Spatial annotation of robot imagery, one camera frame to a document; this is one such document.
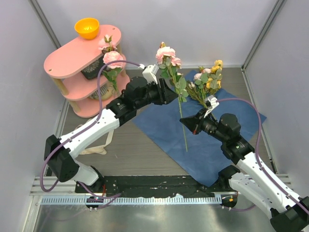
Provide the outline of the pink rose stem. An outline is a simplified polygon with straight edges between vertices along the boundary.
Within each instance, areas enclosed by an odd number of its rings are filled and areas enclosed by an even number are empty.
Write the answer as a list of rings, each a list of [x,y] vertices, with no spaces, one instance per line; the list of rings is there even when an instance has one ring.
[[[159,69],[161,70],[161,77],[169,79],[170,84],[174,87],[178,94],[178,106],[180,117],[183,117],[182,102],[186,102],[188,92],[186,90],[186,80],[178,69],[181,69],[182,61],[176,57],[176,51],[166,46],[164,42],[160,43],[159,49],[156,52],[155,58]]]
[[[124,60],[122,55],[117,51],[117,45],[112,40],[112,35],[104,35],[103,38],[98,43],[98,49],[103,53],[103,62],[107,64],[116,60]],[[102,71],[104,76],[108,81],[115,81],[115,89],[118,89],[117,76],[125,67],[124,62],[116,62],[113,64],[108,64],[106,68]]]

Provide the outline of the blue wrapping paper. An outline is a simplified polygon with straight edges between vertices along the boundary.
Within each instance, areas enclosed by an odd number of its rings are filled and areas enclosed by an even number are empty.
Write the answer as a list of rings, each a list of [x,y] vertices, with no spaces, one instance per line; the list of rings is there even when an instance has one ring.
[[[235,97],[249,100],[249,94],[240,68],[223,70],[223,87],[216,93],[218,99],[228,99],[213,111],[215,118],[224,113],[235,114],[241,125],[241,135],[255,145],[258,131],[256,112],[247,103]],[[201,105],[188,98],[182,105],[183,117],[195,115]],[[168,105],[150,105],[139,111],[133,123],[150,142],[141,144],[134,175],[181,175],[188,173],[206,186],[218,178],[218,172],[230,165],[222,153],[221,142],[201,132],[193,135],[180,123],[177,101]]]

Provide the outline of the beige printed ribbon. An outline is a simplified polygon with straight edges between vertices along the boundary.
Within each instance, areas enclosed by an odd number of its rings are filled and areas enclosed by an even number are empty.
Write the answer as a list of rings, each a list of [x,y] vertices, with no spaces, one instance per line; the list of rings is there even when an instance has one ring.
[[[89,155],[89,154],[106,155],[107,151],[105,148],[112,142],[113,133],[114,133],[114,130],[108,132],[105,144],[84,149],[83,151],[79,153],[79,155]]]

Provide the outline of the flower bouquet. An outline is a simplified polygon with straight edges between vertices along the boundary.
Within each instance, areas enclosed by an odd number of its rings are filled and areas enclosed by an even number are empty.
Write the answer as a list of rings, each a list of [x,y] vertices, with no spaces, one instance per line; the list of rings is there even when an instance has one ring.
[[[187,81],[186,91],[190,98],[207,108],[206,98],[215,95],[222,87],[222,69],[223,61],[220,59],[211,68],[200,66],[193,81]]]

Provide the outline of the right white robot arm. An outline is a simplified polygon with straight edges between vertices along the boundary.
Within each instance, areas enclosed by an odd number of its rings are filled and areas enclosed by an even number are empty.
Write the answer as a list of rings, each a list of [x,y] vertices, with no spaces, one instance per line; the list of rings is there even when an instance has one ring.
[[[193,134],[204,131],[222,143],[221,150],[233,165],[218,173],[220,189],[244,195],[266,214],[277,232],[300,232],[308,226],[308,197],[300,197],[264,165],[241,136],[235,115],[223,114],[216,121],[206,110],[200,110],[180,122]]]

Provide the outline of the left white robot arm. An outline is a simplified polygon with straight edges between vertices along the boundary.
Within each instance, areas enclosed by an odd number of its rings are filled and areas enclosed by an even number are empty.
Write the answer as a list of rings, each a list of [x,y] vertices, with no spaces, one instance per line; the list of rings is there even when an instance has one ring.
[[[76,161],[80,152],[101,136],[130,121],[137,110],[152,103],[169,104],[177,97],[162,78],[157,83],[148,83],[143,77],[132,78],[122,94],[95,118],[63,138],[49,136],[45,143],[44,165],[52,170],[58,182],[74,180],[82,182],[93,193],[99,192],[104,179],[94,167]]]

